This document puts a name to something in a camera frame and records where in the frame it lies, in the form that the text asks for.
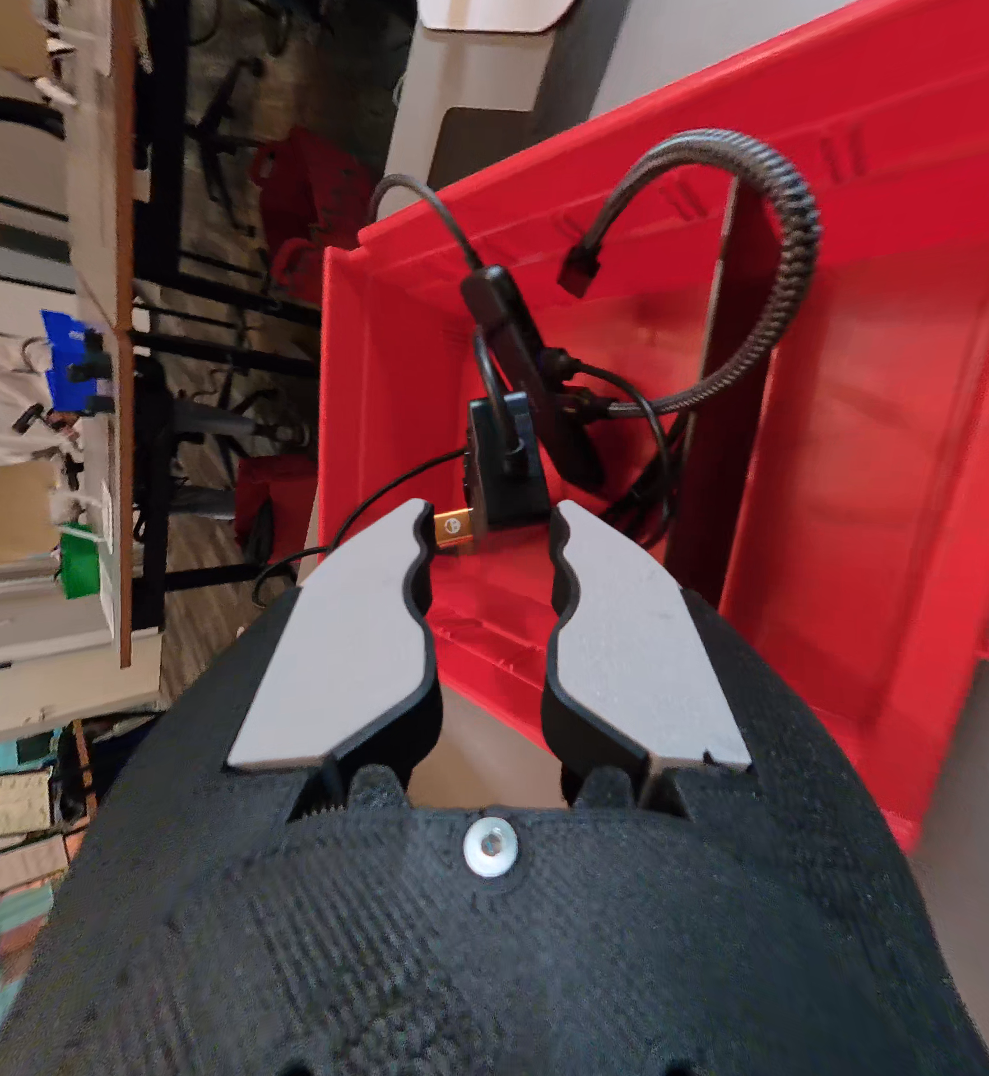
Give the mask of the white document stand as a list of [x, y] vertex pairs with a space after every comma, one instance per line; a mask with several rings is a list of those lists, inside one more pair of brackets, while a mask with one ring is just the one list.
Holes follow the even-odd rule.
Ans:
[[543, 34], [575, 1], [416, 1], [418, 18], [436, 33]]

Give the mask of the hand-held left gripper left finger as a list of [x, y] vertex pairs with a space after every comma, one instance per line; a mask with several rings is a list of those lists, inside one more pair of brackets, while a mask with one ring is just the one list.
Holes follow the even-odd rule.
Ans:
[[443, 730], [428, 612], [434, 509], [408, 499], [299, 587], [225, 765], [313, 771], [348, 794], [369, 767], [408, 792]]

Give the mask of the black bin divider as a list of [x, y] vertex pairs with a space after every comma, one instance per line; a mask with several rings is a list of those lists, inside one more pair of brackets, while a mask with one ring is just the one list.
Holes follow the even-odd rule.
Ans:
[[[781, 243], [767, 207], [734, 181], [723, 221], [704, 332], [701, 371], [726, 365], [753, 329], [771, 294]], [[718, 607], [754, 455], [771, 357], [695, 409], [681, 442], [675, 515], [664, 565], [686, 587]]]

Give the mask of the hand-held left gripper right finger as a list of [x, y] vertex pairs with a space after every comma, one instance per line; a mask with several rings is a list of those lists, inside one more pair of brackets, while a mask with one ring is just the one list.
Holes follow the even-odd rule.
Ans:
[[642, 803], [666, 771], [748, 771], [753, 760], [674, 577], [578, 502], [552, 510], [549, 554], [556, 622], [541, 732], [568, 805], [601, 769], [622, 771]]

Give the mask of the red plastic bin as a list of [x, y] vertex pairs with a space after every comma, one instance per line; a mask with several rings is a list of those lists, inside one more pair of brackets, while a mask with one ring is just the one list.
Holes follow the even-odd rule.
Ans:
[[[989, 2], [858, 2], [454, 184], [546, 339], [658, 396], [700, 376], [729, 180], [677, 169], [568, 249], [680, 131], [767, 142], [820, 211], [811, 289], [771, 362], [719, 611], [810, 705], [912, 852], [989, 659]], [[429, 208], [326, 256], [319, 540], [464, 442], [480, 393], [465, 261]], [[439, 677], [542, 746], [545, 526], [432, 565]]]

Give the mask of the slim black usb hub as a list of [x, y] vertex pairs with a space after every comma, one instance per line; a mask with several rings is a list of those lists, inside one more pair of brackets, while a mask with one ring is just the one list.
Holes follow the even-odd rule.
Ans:
[[534, 430], [559, 477], [568, 484], [597, 493], [605, 470], [582, 419], [559, 401], [563, 377], [543, 372], [548, 346], [510, 272], [497, 265], [476, 268], [460, 286], [474, 317], [475, 353], [481, 376], [492, 390], [528, 397]]

